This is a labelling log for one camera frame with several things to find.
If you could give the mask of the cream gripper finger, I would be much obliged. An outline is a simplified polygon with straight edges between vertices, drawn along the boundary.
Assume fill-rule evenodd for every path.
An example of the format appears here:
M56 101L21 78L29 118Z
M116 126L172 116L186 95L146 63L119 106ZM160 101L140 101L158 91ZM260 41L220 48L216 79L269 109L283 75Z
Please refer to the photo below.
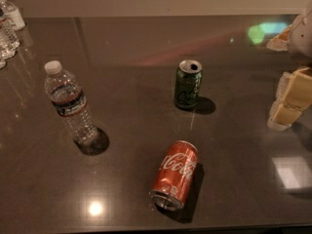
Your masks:
M288 129L312 104L312 68L284 72L279 80L267 126L274 131Z

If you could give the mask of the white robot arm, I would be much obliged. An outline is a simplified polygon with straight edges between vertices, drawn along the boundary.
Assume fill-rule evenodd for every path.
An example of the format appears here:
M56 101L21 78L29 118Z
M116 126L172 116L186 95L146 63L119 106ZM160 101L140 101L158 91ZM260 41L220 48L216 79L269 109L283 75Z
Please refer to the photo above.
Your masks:
M296 71L282 74L267 120L270 129L284 131L312 104L312 3L267 48L287 51L298 65Z

